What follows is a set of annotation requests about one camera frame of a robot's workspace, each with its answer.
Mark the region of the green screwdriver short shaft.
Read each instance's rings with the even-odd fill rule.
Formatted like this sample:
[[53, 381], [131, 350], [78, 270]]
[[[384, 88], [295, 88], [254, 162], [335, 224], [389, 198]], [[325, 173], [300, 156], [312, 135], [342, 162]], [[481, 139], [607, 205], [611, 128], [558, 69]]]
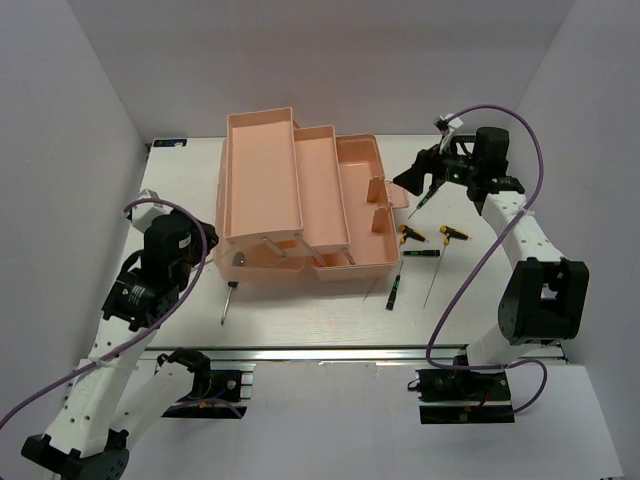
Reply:
[[228, 293], [226, 296], [226, 300], [223, 306], [223, 310], [221, 313], [221, 317], [220, 317], [220, 325], [224, 325], [227, 315], [228, 315], [228, 311], [229, 311], [229, 307], [230, 307], [230, 303], [231, 303], [231, 299], [233, 296], [234, 291], [237, 289], [239, 283], [237, 281], [229, 281], [227, 283], [227, 287], [228, 287]]

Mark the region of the yellow black T-handle key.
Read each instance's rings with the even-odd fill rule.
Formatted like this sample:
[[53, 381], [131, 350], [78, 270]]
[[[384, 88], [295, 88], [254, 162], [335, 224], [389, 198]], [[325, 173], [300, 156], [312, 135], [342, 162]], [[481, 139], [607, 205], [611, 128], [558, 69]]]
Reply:
[[466, 233], [464, 231], [461, 231], [459, 229], [450, 227], [448, 225], [442, 225], [440, 227], [440, 229], [439, 229], [439, 232], [444, 236], [443, 248], [441, 250], [440, 256], [438, 257], [438, 264], [437, 264], [437, 266], [435, 268], [435, 272], [433, 274], [433, 277], [432, 277], [432, 280], [431, 280], [431, 284], [430, 284], [428, 292], [426, 294], [423, 306], [427, 305], [427, 302], [429, 300], [431, 291], [432, 291], [432, 289], [434, 287], [434, 284], [435, 284], [435, 280], [437, 278], [437, 275], [439, 273], [441, 264], [443, 262], [443, 259], [444, 259], [445, 253], [446, 253], [446, 249], [447, 249], [448, 245], [450, 244], [451, 240], [468, 241], [468, 240], [471, 239], [471, 236], [468, 233]]
[[[417, 242], [428, 242], [427, 237], [421, 232], [409, 227], [406, 224], [401, 224], [399, 226], [400, 239], [399, 239], [399, 247], [402, 248], [408, 240], [413, 240]], [[372, 284], [370, 285], [368, 291], [365, 293], [363, 300], [367, 300], [374, 287], [379, 282], [380, 278], [376, 278]]]

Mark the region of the small green precision screwdriver horizontal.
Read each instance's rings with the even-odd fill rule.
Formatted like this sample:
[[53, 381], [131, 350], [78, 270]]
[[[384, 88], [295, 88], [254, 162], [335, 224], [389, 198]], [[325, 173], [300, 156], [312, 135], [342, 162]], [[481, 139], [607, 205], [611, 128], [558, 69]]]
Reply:
[[404, 257], [438, 258], [441, 256], [441, 251], [439, 249], [403, 250], [401, 255]]

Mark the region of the pink plastic toolbox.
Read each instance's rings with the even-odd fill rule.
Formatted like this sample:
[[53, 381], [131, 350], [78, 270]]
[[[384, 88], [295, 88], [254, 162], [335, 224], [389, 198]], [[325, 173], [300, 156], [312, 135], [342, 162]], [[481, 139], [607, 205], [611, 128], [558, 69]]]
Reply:
[[394, 212], [372, 134], [302, 127], [291, 108], [232, 114], [221, 153], [214, 264], [227, 281], [368, 280], [399, 262]]

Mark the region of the small green precision screwdriver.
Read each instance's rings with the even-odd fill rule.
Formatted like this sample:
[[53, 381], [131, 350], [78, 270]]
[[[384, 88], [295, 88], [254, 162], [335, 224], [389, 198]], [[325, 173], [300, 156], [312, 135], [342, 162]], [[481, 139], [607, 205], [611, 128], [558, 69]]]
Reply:
[[389, 292], [387, 301], [386, 301], [386, 305], [385, 305], [385, 309], [387, 311], [393, 311], [394, 310], [394, 306], [396, 303], [396, 299], [397, 299], [397, 293], [399, 290], [399, 285], [401, 282], [401, 274], [402, 274], [402, 268], [404, 265], [404, 261], [401, 261], [400, 263], [400, 267], [398, 269], [397, 274], [395, 275], [395, 278], [393, 280], [392, 286], [391, 286], [391, 290]]
[[411, 219], [431, 198], [432, 193], [425, 194], [416, 204], [413, 211], [408, 215], [407, 220]]

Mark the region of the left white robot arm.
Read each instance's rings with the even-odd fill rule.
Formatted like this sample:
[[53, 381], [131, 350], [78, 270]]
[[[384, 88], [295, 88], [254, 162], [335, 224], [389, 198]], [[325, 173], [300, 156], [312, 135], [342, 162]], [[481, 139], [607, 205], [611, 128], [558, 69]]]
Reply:
[[62, 479], [118, 479], [142, 435], [179, 399], [211, 387], [210, 360], [180, 348], [128, 399], [122, 397], [154, 323], [175, 310], [191, 270], [217, 245], [212, 225], [172, 210], [143, 228], [143, 247], [121, 267], [90, 350], [95, 369], [73, 382], [63, 407], [21, 454]]

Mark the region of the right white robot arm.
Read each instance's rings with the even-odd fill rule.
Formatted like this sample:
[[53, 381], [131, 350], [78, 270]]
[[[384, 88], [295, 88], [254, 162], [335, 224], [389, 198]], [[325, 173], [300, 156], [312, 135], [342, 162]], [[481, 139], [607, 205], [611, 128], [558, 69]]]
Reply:
[[453, 390], [472, 399], [488, 385], [484, 370], [506, 367], [540, 345], [577, 336], [590, 274], [584, 262], [568, 259], [552, 244], [527, 205], [523, 185], [508, 175], [506, 130], [481, 127], [467, 149], [455, 128], [439, 129], [439, 143], [420, 150], [394, 184], [413, 195], [433, 194], [445, 183], [465, 187], [512, 269], [496, 325], [466, 347], [467, 364], [451, 374]]

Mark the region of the left blue label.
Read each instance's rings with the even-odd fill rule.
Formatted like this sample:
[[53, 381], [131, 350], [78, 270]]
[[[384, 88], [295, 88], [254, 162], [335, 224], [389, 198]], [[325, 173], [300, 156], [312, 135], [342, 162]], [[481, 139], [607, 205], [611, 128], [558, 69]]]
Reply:
[[152, 147], [153, 148], [181, 148], [187, 145], [187, 140], [184, 138], [177, 139], [156, 139]]

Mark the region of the aluminium front rail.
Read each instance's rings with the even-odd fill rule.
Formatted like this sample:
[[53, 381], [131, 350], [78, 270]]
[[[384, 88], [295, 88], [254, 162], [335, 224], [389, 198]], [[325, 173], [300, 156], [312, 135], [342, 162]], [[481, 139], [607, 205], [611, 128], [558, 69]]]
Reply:
[[[270, 348], [270, 349], [227, 349], [214, 348], [201, 350], [212, 361], [218, 362], [252, 362], [252, 361], [422, 361], [426, 359], [426, 347], [388, 347], [388, 348]], [[142, 360], [155, 360], [158, 356], [169, 355], [169, 350], [148, 349]], [[440, 346], [432, 350], [436, 361], [453, 359], [462, 353], [461, 346]], [[541, 347], [524, 354], [524, 358], [536, 358], [545, 362], [566, 363], [566, 356], [561, 347]]]

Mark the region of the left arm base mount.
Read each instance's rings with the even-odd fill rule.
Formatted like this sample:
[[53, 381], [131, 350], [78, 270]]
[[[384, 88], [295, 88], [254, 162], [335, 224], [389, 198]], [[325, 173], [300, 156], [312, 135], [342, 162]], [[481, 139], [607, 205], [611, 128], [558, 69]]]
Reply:
[[213, 365], [202, 352], [180, 348], [160, 354], [154, 373], [167, 363], [178, 363], [191, 375], [191, 390], [162, 415], [172, 419], [237, 419], [244, 417], [251, 398], [253, 371]]

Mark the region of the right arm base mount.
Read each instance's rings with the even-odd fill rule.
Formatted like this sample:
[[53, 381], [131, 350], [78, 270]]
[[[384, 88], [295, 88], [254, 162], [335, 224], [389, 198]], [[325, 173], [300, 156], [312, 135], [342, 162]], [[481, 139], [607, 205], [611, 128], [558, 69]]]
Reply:
[[419, 401], [423, 425], [480, 425], [515, 422], [505, 373], [445, 369], [416, 371], [407, 384]]

